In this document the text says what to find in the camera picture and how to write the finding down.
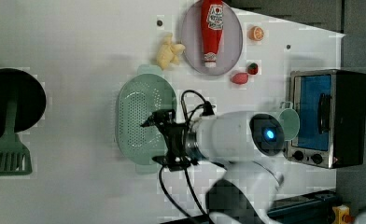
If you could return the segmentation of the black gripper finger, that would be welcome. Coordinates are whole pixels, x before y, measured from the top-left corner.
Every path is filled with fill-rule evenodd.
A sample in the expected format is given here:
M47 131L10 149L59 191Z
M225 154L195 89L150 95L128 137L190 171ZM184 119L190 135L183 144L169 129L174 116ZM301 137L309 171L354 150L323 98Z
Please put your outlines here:
M160 109L151 113L151 115L141 124L141 127L150 127L173 123L176 118L174 109Z
M160 165L169 165L171 163L171 157L167 155L154 156L152 159Z

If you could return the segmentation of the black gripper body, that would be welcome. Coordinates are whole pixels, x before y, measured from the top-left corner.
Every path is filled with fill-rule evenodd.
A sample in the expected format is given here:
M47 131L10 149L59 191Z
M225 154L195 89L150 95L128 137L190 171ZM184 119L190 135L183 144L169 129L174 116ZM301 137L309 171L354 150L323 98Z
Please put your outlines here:
M163 122L159 127L162 133L167 153L165 156L166 167L171 172L181 171L190 167L186 153L186 135L188 127L185 123Z

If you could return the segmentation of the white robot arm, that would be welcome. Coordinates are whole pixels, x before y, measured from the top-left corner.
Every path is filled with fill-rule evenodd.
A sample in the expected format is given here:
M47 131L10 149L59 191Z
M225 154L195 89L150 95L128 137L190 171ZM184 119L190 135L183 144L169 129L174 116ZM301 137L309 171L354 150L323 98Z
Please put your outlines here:
M198 161L224 166L223 176L205 194L214 224L284 224L269 216L287 172L284 131L273 115L205 113L194 122L177 123L173 109L161 109L141 126L162 134L167 153L153 160L164 167L184 169Z

